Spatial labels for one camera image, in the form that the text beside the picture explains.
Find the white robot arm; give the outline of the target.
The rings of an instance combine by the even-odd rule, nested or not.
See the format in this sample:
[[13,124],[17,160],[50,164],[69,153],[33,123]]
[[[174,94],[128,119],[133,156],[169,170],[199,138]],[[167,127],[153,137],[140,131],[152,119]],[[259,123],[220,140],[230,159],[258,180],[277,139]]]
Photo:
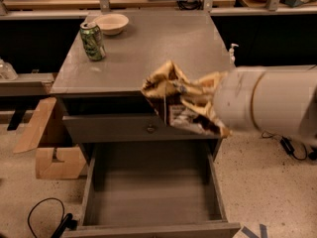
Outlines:
[[220,81],[214,110],[233,131],[268,131],[317,146],[317,70],[239,67]]

